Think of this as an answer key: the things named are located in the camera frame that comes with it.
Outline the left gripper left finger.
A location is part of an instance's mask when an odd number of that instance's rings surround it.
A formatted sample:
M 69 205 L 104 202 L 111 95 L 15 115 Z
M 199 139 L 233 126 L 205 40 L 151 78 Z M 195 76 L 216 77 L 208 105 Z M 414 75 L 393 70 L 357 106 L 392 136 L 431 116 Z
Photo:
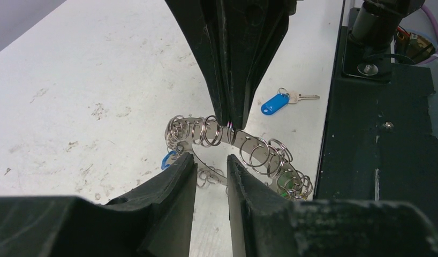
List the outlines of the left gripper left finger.
M 186 153 L 104 205 L 0 197 L 0 256 L 188 256 L 197 168 Z

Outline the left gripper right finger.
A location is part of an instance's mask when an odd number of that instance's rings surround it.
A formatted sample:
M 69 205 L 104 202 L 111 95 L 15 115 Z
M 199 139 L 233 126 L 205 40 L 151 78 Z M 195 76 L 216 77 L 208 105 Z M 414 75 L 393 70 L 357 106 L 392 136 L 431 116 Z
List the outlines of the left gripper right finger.
M 227 158 L 234 256 L 438 256 L 438 232 L 406 202 L 290 201 Z

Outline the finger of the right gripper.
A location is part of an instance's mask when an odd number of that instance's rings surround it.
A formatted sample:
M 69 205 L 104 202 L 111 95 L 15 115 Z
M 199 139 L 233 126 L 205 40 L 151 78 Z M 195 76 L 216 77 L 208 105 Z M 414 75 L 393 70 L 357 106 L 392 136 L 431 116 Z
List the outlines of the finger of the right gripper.
M 244 129 L 256 90 L 289 26 L 290 1 L 223 1 L 222 65 L 227 121 Z
M 220 125 L 229 121 L 225 86 L 219 60 L 215 1 L 166 1 L 183 32 L 208 87 Z

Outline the key with blue tag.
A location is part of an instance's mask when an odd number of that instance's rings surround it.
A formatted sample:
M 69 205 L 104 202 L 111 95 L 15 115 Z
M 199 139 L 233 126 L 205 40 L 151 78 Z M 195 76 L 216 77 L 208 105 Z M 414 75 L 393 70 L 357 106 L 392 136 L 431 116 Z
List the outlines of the key with blue tag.
M 179 158 L 178 153 L 174 150 L 169 151 L 161 162 L 161 170 L 167 169 Z
M 287 90 L 285 88 L 279 88 L 277 94 L 271 99 L 262 104 L 260 110 L 264 115 L 270 116 L 289 104 L 297 104 L 302 100 L 317 100 L 320 99 L 319 95 L 306 95 L 294 90 Z

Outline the key with green tag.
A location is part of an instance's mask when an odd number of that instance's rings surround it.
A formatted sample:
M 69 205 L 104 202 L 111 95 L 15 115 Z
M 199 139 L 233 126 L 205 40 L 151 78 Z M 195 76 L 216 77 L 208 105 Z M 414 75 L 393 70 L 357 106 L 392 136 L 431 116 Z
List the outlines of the key with green tag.
M 303 184 L 294 176 L 280 176 L 277 180 L 277 192 L 280 196 L 291 201 L 302 200 Z

